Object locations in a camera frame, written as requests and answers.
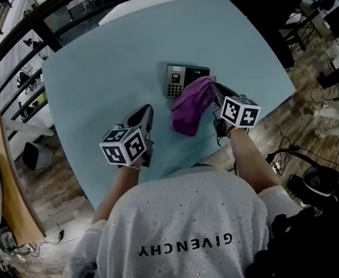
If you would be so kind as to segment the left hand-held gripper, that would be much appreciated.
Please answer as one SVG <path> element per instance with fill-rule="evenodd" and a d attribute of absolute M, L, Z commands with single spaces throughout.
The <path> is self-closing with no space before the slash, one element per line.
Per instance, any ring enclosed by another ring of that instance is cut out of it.
<path fill-rule="evenodd" d="M 144 167 L 149 167 L 152 157 L 153 141 L 150 132 L 154 110 L 150 104 L 143 105 L 129 113 L 123 124 L 115 124 L 108 131 L 99 146 L 109 164 L 131 166 L 139 158 Z"/>

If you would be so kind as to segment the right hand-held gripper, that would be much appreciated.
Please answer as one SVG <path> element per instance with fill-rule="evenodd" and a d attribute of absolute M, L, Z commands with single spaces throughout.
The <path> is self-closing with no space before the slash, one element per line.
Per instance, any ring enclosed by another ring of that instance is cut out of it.
<path fill-rule="evenodd" d="M 253 128 L 261 111 L 261 107 L 253 100 L 239 97 L 239 94 L 220 84 L 212 84 L 214 92 L 213 113 L 218 120 L 223 120 L 227 126 Z"/>

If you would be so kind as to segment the purple cloth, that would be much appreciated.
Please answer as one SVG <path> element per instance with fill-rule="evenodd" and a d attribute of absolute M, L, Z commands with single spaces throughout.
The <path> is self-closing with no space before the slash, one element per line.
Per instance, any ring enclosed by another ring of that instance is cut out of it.
<path fill-rule="evenodd" d="M 214 84 L 214 76 L 201 76 L 184 88 L 171 108 L 172 130 L 189 137 L 196 134 L 203 113 L 214 101 Z"/>

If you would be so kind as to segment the black keypad terminal device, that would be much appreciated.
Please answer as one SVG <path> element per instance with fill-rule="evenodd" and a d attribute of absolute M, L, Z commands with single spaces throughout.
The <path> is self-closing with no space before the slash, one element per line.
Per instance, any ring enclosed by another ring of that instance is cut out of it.
<path fill-rule="evenodd" d="M 166 70 L 165 97 L 177 98 L 183 90 L 202 76 L 209 76 L 210 68 L 194 65 L 168 64 Z"/>

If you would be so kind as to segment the person's right forearm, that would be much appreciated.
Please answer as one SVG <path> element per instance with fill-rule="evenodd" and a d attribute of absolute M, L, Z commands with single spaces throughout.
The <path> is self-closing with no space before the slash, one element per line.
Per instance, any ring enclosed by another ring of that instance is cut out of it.
<path fill-rule="evenodd" d="M 272 167 L 245 130 L 236 127 L 230 128 L 228 137 L 240 178 L 243 178 L 256 193 L 279 185 Z"/>

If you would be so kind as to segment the black shoulder bag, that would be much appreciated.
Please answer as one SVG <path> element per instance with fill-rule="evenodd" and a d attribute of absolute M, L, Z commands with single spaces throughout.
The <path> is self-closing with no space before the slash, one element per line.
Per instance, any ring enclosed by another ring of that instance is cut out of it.
<path fill-rule="evenodd" d="M 259 251 L 246 278 L 339 278 L 339 206 L 275 217 L 267 249 Z"/>

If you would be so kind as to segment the person's left forearm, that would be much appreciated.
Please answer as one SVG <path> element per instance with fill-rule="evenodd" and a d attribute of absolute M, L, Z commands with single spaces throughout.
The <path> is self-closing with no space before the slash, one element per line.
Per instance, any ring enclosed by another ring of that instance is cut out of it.
<path fill-rule="evenodd" d="M 101 203 L 94 213 L 92 224 L 107 220 L 117 201 L 130 189 L 138 184 L 141 164 L 121 167 L 114 179 L 111 188 L 104 195 Z"/>

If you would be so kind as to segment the light blue table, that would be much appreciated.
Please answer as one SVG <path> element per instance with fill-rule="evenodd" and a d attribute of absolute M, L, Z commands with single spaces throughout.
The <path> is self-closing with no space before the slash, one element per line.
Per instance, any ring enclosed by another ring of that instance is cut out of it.
<path fill-rule="evenodd" d="M 194 137 L 170 128 L 168 64 L 208 67 L 218 83 L 254 100 L 261 117 L 294 93 L 275 53 L 229 0 L 166 2 L 80 36 L 46 60 L 42 74 L 63 150 L 94 207 L 116 173 L 99 143 L 142 105 L 154 109 L 154 153 L 141 181 L 159 180 L 218 149 L 211 109 Z"/>

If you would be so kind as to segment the black mesh chair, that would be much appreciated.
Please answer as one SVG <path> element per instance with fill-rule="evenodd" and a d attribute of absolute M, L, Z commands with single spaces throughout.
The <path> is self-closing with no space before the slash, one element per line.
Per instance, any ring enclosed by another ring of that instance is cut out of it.
<path fill-rule="evenodd" d="M 249 19 L 277 56 L 283 68 L 294 66 L 291 51 L 280 30 L 302 0 L 237 0 L 234 4 Z"/>

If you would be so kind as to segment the person's white shirt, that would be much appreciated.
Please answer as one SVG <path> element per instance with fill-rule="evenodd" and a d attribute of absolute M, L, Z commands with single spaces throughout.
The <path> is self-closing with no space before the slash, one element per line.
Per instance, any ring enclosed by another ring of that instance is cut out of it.
<path fill-rule="evenodd" d="M 299 212 L 281 186 L 256 193 L 226 171 L 181 170 L 127 191 L 86 230 L 64 278 L 245 278 L 274 218 Z"/>

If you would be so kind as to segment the black white waste bin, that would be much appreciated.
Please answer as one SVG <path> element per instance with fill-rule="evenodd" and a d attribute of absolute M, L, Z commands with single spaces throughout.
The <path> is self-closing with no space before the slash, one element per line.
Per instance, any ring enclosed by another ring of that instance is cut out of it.
<path fill-rule="evenodd" d="M 23 163 L 30 170 L 48 167 L 52 161 L 53 152 L 50 148 L 32 142 L 26 142 L 23 151 Z"/>

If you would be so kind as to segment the black curved railing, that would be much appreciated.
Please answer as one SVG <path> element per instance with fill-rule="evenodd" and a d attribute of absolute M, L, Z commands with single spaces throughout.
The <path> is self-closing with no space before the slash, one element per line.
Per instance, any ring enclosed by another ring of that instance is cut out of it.
<path fill-rule="evenodd" d="M 10 71 L 6 76 L 3 84 L 0 85 L 0 95 L 5 88 L 10 84 L 12 79 L 16 80 L 16 90 L 5 105 L 0 107 L 0 114 L 4 115 L 13 103 L 18 101 L 19 97 L 26 90 L 32 89 L 33 94 L 26 101 L 21 103 L 21 106 L 12 115 L 11 119 L 16 120 L 21 118 L 23 123 L 27 123 L 48 104 L 47 99 L 39 100 L 39 97 L 46 97 L 44 84 L 41 82 L 42 69 L 36 68 L 33 70 L 26 80 L 22 81 L 20 74 L 25 65 L 29 64 L 35 56 L 39 55 L 46 47 L 53 52 L 60 50 L 64 44 L 60 38 L 74 29 L 76 26 L 84 23 L 87 24 L 90 19 L 97 17 L 99 14 L 108 11 L 122 3 L 132 0 L 97 0 L 97 6 L 92 6 L 86 13 L 77 18 L 72 18 L 71 21 L 55 31 L 52 31 L 46 24 L 45 19 L 64 6 L 67 6 L 73 0 L 47 0 L 39 8 L 35 9 L 31 14 L 27 15 L 19 24 L 9 33 L 9 38 L 4 39 L 0 44 L 0 61 L 9 54 L 10 50 L 30 31 L 34 31 L 40 38 L 40 43 L 36 45 L 32 51 L 28 52 L 23 59 Z"/>

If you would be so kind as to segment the wooden table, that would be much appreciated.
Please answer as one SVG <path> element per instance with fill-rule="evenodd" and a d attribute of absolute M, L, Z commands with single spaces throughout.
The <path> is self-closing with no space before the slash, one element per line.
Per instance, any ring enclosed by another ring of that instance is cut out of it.
<path fill-rule="evenodd" d="M 0 115 L 0 178 L 2 182 L 2 215 L 18 245 L 46 237 L 42 222 L 25 194 L 17 172 L 5 120 Z"/>

